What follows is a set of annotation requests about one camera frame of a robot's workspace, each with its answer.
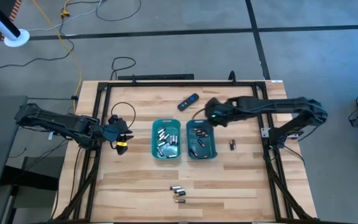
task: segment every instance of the black metal frame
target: black metal frame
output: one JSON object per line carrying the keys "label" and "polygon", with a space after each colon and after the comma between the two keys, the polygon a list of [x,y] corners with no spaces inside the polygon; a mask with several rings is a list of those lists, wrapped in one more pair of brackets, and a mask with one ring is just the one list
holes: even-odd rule
{"label": "black metal frame", "polygon": [[[262,92],[262,98],[267,100],[267,89],[265,82],[239,82],[236,80],[236,76],[234,72],[230,73],[229,79],[231,81],[221,81],[221,82],[186,82],[186,81],[179,81],[179,82],[150,82],[150,81],[137,81],[135,79],[135,76],[132,77],[131,82],[113,82],[113,83],[107,83],[107,82],[99,82],[98,88],[96,91],[96,97],[94,102],[94,108],[93,108],[93,114],[92,116],[94,118],[97,118],[99,106],[101,103],[101,96],[102,92],[106,92],[104,97],[104,105],[102,110],[102,117],[101,117],[101,124],[106,122],[107,118],[107,112],[108,112],[108,106],[109,106],[109,100],[111,97],[111,89],[113,87],[138,87],[138,86],[248,86],[252,88],[253,95],[255,97],[259,97],[258,91],[260,90]],[[259,115],[257,117],[258,119],[258,125],[259,128],[264,128],[264,119],[262,115]],[[273,124],[273,118],[271,114],[267,114],[267,123],[269,128],[274,128]],[[280,156],[280,151],[274,151],[274,156],[276,157],[276,165],[277,165],[277,172],[274,170],[273,165],[270,161],[270,140],[269,138],[263,138],[261,135],[261,141],[262,141],[262,147],[264,150],[264,159],[265,159],[265,165],[268,172],[268,182],[270,187],[270,193],[272,196],[272,205],[273,210],[275,214],[276,222],[286,222],[286,223],[329,223],[329,222],[322,222],[318,219],[310,220],[308,215],[298,215],[300,217],[299,220],[296,220],[293,218],[292,209],[295,211],[302,210],[300,206],[297,204],[295,199],[291,196],[290,192],[287,190],[287,183],[285,180],[285,174],[283,170],[283,164]],[[92,212],[92,206],[93,206],[93,199],[94,199],[94,192],[96,187],[96,177],[98,173],[99,163],[101,158],[101,147],[95,149],[95,156],[94,156],[94,162],[93,166],[91,168],[91,171],[88,175],[86,175],[88,166],[91,159],[91,152],[86,151],[85,157],[83,160],[83,167],[81,170],[81,179],[80,184],[78,187],[78,191],[73,197],[73,200],[70,202],[71,205],[69,205],[68,208],[65,209],[64,213],[65,215],[60,215],[59,218],[56,220],[59,223],[64,222],[73,222],[75,220],[78,220],[79,222],[90,221],[91,218],[91,212]],[[286,218],[282,218],[281,212],[280,212],[280,206],[278,203],[278,196],[276,191],[276,186],[282,191],[283,193],[283,200],[285,204],[285,211],[287,213]],[[82,219],[79,219],[80,216],[80,207],[81,207],[81,197],[85,193],[86,189],[89,187],[89,194],[88,199],[86,202],[86,211],[85,211],[85,217]],[[73,220],[65,220],[68,217],[68,213],[71,213],[74,211],[73,214]]]}

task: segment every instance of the black table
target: black table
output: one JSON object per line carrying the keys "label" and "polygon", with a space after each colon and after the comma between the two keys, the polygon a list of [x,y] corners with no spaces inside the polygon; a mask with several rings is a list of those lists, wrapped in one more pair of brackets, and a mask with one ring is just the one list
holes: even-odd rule
{"label": "black table", "polygon": [[26,103],[26,96],[0,96],[0,185],[57,190],[57,178],[6,165],[18,129],[14,117],[19,107]]}

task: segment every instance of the black remote control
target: black remote control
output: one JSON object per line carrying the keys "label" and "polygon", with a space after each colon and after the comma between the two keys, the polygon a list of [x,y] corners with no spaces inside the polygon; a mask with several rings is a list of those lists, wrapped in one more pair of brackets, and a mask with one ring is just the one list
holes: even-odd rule
{"label": "black remote control", "polygon": [[187,107],[189,107],[190,105],[192,105],[194,102],[196,102],[198,100],[199,96],[197,95],[197,93],[194,93],[193,95],[191,95],[189,98],[185,99],[183,102],[181,102],[178,105],[178,109],[180,111],[183,111],[184,109],[186,109]]}

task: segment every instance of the yellow tag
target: yellow tag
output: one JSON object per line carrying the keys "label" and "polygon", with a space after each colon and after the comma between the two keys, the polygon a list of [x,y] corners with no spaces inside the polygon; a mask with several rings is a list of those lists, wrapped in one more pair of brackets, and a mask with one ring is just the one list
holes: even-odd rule
{"label": "yellow tag", "polygon": [[126,142],[117,142],[117,146],[127,146]]}

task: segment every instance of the gray concrete floor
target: gray concrete floor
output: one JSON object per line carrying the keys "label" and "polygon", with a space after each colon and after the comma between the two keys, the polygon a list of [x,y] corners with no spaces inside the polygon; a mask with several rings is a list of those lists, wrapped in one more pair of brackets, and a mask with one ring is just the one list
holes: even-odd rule
{"label": "gray concrete floor", "polygon": [[[38,0],[54,24],[60,22],[61,1]],[[116,18],[136,9],[138,0],[108,0],[101,14]],[[358,25],[358,0],[258,0],[252,1],[259,27]],[[72,16],[96,5],[77,4]],[[17,15],[20,28],[47,28],[31,1],[23,1]],[[143,0],[134,17],[104,22],[95,14],[65,25],[67,34],[138,32],[184,29],[250,28],[245,1]],[[32,35],[53,35],[34,31]],[[358,30],[261,33],[272,79],[284,80],[289,97],[306,96],[323,103],[329,113],[326,124],[301,142],[313,200],[322,220],[358,223],[358,128],[347,116],[358,96]],[[135,67],[119,75],[194,73],[196,79],[226,79],[235,70],[240,79],[263,79],[254,37],[246,34],[172,35],[74,40],[84,70],[84,80],[106,80],[114,57],[136,59]],[[35,57],[65,54],[57,40],[34,40],[18,49],[0,42],[0,65],[26,63]],[[34,62],[26,67],[0,69],[0,95],[69,98],[78,81],[70,57],[54,62]],[[65,113],[69,101],[35,101],[46,110]],[[12,155],[28,147],[24,156],[39,156],[58,144],[47,135],[22,130]],[[64,149],[54,156],[64,156]],[[9,161],[21,166],[21,157]],[[21,210],[16,223],[42,221],[50,208]]]}

